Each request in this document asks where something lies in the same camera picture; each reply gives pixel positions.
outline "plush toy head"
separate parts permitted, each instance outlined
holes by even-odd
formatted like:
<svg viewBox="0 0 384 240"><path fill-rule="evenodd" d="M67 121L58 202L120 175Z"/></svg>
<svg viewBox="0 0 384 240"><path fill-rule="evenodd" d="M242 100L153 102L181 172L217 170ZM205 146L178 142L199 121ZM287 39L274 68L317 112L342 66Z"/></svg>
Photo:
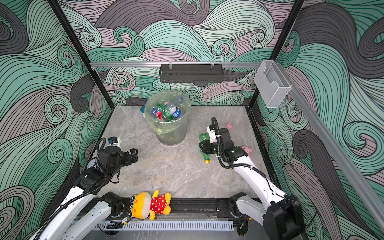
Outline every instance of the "plush toy head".
<svg viewBox="0 0 384 240"><path fill-rule="evenodd" d="M146 219L151 214L149 219L152 221L155 219L155 213L167 215L170 213L169 202L171 197L172 195L169 192L159 195L159 190L155 191L152 198L147 192L131 196L132 205L128 211L128 217Z"/></svg>

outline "trash can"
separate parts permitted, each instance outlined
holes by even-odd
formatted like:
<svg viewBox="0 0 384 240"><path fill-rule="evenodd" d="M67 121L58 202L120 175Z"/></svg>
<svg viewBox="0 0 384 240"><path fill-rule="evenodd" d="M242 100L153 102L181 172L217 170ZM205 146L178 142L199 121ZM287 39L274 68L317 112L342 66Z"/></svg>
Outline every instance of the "trash can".
<svg viewBox="0 0 384 240"><path fill-rule="evenodd" d="M156 118L151 112L153 107L164 104L167 101L182 99L184 102L177 106L181 115L173 121L164 122ZM187 134L187 118L191 109L191 101L184 94L178 91L161 91L148 99L145 104L145 119L155 131L157 139L165 145L176 145L181 143Z"/></svg>

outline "pink object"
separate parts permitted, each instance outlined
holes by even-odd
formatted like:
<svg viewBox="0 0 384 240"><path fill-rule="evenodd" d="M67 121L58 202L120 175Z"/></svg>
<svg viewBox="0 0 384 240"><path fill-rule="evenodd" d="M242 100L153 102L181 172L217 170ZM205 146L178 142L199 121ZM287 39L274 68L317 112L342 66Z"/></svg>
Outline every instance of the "pink object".
<svg viewBox="0 0 384 240"><path fill-rule="evenodd" d="M246 153L248 153L248 156L253 152L253 150L252 150L251 147L242 146L241 148L244 149L244 151L245 151Z"/></svg>

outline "robotic arm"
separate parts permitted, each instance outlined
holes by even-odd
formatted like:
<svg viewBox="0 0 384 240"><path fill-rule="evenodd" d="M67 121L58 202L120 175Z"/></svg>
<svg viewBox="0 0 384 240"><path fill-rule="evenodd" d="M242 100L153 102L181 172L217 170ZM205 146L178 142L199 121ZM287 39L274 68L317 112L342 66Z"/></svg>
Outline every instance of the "robotic arm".
<svg viewBox="0 0 384 240"><path fill-rule="evenodd" d="M74 182L73 187L56 212L30 240L79 240L109 215L118 216L121 214L123 210L122 198L108 192L101 197L101 200L90 212L68 229L75 217L95 197L102 186L106 185L108 181L112 182L111 178L116 174L118 178L122 167L137 162L137 149L130 149L131 153L121 151L117 137L110 137L108 143L109 145L105 149L98 150L98 156L95 159L87 163L86 169Z"/></svg>
<svg viewBox="0 0 384 240"><path fill-rule="evenodd" d="M251 186L262 203L245 193L231 197L235 212L246 214L263 225L271 240L291 240L305 230L301 204L295 196L287 196L271 183L252 162L248 154L235 147L229 131L218 127L215 117L207 128L210 140L199 143L205 154L216 154L219 163L226 169L234 169Z"/></svg>

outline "wallpaper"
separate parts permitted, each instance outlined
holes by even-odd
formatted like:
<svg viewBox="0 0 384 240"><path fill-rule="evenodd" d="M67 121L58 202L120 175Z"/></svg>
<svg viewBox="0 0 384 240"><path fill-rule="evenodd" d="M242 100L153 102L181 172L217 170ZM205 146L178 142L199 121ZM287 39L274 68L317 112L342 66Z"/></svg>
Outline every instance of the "wallpaper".
<svg viewBox="0 0 384 240"><path fill-rule="evenodd" d="M0 3L0 238L24 239L78 177L111 109L46 0Z"/></svg>
<svg viewBox="0 0 384 240"><path fill-rule="evenodd" d="M305 6L278 61L293 85L384 200L384 1ZM310 239L384 234L290 95L279 108L257 99L257 122L283 190L318 209ZM303 206L305 224L315 208Z"/></svg>
<svg viewBox="0 0 384 240"><path fill-rule="evenodd" d="M311 0L307 5L320 2ZM91 61L261 62L294 0L59 0ZM144 105L177 90L192 105L248 105L257 69L229 68L222 83L161 83L159 68L98 68L115 105Z"/></svg>

